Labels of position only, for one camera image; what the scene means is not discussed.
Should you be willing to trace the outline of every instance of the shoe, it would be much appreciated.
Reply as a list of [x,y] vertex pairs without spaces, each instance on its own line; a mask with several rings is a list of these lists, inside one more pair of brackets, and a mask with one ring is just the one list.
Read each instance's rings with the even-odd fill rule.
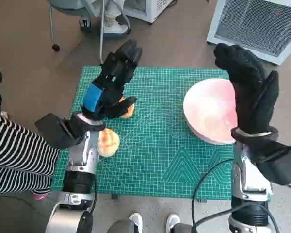
[[166,221],[166,233],[170,233],[170,229],[172,229],[178,223],[181,223],[178,215],[171,214],[170,216],[168,216],[168,219]]
[[138,233],[142,233],[142,218],[140,213],[133,213],[129,219],[135,223],[138,227]]
[[113,17],[105,17],[105,25],[103,27],[104,37],[123,37],[127,34],[127,31],[127,25],[120,25]]
[[38,194],[32,194],[33,199],[35,200],[44,200],[46,197],[48,196],[48,194],[43,194],[43,195],[38,195]]
[[92,22],[88,16],[81,16],[79,19],[79,25],[82,32],[89,32],[92,30]]

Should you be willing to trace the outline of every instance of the green cutting mat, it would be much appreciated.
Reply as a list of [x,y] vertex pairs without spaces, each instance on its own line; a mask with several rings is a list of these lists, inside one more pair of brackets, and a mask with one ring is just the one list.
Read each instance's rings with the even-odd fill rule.
[[[84,67],[72,111],[100,67]],[[114,157],[98,164],[98,191],[109,194],[190,198],[196,183],[216,163],[233,157],[232,145],[199,140],[185,123],[182,102],[187,90],[207,78],[227,78],[218,69],[139,67],[125,86],[125,97],[136,96],[131,119],[106,120],[120,136]],[[68,152],[61,152],[52,188],[62,189]],[[222,165],[205,180],[200,198],[230,199],[231,164]]]

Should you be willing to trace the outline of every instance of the bread roll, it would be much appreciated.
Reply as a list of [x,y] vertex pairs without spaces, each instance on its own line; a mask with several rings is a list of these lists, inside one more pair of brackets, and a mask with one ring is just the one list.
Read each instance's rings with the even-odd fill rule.
[[132,104],[132,106],[127,109],[127,113],[125,113],[124,115],[122,115],[121,118],[123,118],[123,119],[131,118],[132,113],[134,112],[134,108],[135,108],[135,105]]
[[113,156],[120,145],[120,137],[111,129],[99,132],[98,152],[103,157]]

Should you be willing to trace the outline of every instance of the chair leg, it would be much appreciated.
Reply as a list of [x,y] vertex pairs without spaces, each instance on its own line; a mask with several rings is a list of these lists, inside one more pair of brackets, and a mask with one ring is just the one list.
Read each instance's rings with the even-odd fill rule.
[[55,52],[58,52],[60,50],[60,47],[59,47],[59,45],[57,45],[57,43],[55,41],[54,28],[53,28],[52,5],[50,3],[48,3],[48,12],[49,12],[50,37],[51,37],[52,42],[53,42],[52,48]]
[[125,21],[126,21],[126,23],[127,23],[127,26],[128,26],[128,30],[129,30],[129,31],[128,31],[128,34],[129,34],[129,33],[130,33],[130,30],[131,30],[131,27],[130,27],[130,21],[128,20],[126,14],[124,13],[124,11],[123,11],[123,9],[120,7],[120,5],[119,5],[116,1],[114,1],[114,0],[111,0],[111,1],[113,1],[113,2],[117,5],[117,7],[118,7],[118,9],[120,10],[122,16],[124,17],[124,19],[125,19]]
[[99,40],[99,58],[102,64],[102,46],[103,46],[103,27],[105,22],[105,0],[102,0],[101,21],[100,21],[100,40]]

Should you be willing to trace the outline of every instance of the floor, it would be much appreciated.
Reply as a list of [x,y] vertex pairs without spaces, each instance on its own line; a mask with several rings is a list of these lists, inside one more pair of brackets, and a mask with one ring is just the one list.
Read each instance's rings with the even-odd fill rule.
[[[215,67],[213,46],[206,44],[215,0],[181,0],[167,9],[153,25],[132,19],[130,38],[137,39],[144,53],[141,66]],[[78,19],[54,12],[59,53],[51,49],[48,7],[45,0],[0,0],[0,69],[3,83],[2,109],[13,120],[36,130],[34,122],[48,112],[67,117],[84,65],[98,65],[98,37],[82,34]],[[123,42],[107,41],[104,55]],[[281,133],[280,141],[291,145],[291,55],[278,67],[280,97],[272,124]],[[53,195],[44,202],[33,202],[29,194],[18,195],[34,205],[42,215],[24,203],[0,198],[0,233],[42,233],[54,203]],[[226,209],[228,201],[196,204],[196,217]],[[270,204],[282,232],[291,232],[291,190],[275,186]],[[169,213],[177,213],[191,223],[190,200],[121,197],[110,200],[100,195],[94,213],[95,232],[106,232],[116,220],[138,211],[144,218],[145,233],[164,232]],[[200,232],[228,232],[227,217],[201,226]]]

